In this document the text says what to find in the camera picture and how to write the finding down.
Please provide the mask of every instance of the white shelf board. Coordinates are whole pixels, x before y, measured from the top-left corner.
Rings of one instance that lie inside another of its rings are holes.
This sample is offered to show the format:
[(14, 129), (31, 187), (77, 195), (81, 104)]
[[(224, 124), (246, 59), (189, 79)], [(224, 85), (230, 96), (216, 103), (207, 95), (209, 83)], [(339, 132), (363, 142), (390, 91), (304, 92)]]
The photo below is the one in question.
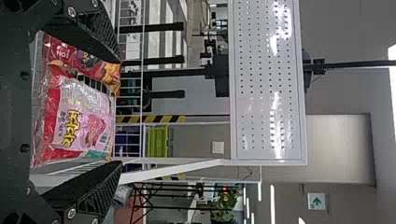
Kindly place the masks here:
[(229, 0), (231, 164), (305, 165), (298, 0)]

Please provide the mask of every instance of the plastic packaging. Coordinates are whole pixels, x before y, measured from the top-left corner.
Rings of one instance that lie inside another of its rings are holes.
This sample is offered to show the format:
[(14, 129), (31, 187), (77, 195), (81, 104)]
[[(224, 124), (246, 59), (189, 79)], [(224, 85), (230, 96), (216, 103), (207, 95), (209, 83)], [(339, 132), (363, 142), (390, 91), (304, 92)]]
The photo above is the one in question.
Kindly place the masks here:
[(39, 90), (33, 167), (77, 157), (108, 157), (114, 146), (114, 100), (48, 64)]
[(107, 84), (115, 95), (119, 95), (120, 64), (104, 62), (47, 34), (43, 37), (43, 60), (46, 64), (77, 69), (85, 76)]

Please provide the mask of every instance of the fluorescent light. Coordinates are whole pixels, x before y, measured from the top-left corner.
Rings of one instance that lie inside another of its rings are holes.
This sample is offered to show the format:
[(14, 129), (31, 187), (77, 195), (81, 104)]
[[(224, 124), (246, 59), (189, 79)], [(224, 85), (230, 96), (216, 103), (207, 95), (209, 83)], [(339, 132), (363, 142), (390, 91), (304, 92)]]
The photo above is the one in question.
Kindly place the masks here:
[[(390, 60), (396, 60), (396, 45), (388, 49), (388, 58)], [(393, 125), (396, 136), (396, 67), (391, 66), (389, 68), (389, 79), (390, 79), (390, 93), (393, 107)]]
[(244, 205), (247, 205), (247, 189), (244, 188)]
[(248, 205), (248, 198), (247, 198), (247, 219), (250, 219), (250, 208)]
[(259, 192), (258, 193), (259, 202), (261, 202), (262, 201), (262, 183), (257, 184), (257, 191)]
[(305, 221), (302, 218), (298, 218), (298, 224), (305, 224)]
[(271, 194), (271, 224), (275, 224), (275, 187), (271, 185), (270, 187)]

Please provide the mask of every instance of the red snack bag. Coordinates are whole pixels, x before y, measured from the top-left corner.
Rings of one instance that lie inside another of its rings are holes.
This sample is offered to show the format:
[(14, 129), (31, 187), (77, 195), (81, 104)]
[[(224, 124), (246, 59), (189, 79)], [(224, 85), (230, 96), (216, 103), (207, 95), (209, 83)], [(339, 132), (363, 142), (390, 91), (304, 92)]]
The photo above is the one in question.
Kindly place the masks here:
[(119, 95), (120, 64), (104, 62), (47, 34), (43, 37), (43, 61), (46, 64), (75, 68), (87, 77), (104, 82)]
[(40, 85), (33, 167), (77, 157), (107, 157), (114, 145), (114, 101), (49, 64)]

